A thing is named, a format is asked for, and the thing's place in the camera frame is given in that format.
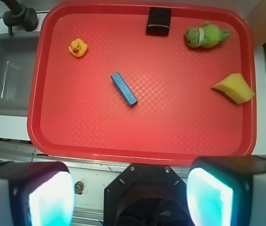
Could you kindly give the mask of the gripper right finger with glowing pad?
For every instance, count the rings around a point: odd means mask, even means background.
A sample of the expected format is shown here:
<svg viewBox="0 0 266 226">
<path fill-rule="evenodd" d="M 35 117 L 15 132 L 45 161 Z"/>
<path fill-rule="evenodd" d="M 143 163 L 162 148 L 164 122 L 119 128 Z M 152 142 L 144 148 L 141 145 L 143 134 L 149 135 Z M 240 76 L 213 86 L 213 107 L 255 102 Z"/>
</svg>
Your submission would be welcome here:
<svg viewBox="0 0 266 226">
<path fill-rule="evenodd" d="M 266 226 L 266 155 L 196 158 L 186 197 L 196 226 Z"/>
</svg>

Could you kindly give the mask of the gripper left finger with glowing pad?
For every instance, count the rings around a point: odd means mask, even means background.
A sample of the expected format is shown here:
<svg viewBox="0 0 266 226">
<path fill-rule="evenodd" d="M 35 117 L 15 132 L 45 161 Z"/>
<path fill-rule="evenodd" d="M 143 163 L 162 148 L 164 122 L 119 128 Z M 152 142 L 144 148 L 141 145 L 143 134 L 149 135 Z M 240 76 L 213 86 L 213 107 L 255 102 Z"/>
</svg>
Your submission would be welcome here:
<svg viewBox="0 0 266 226">
<path fill-rule="evenodd" d="M 75 183 L 59 161 L 0 161 L 0 226 L 69 226 Z"/>
</svg>

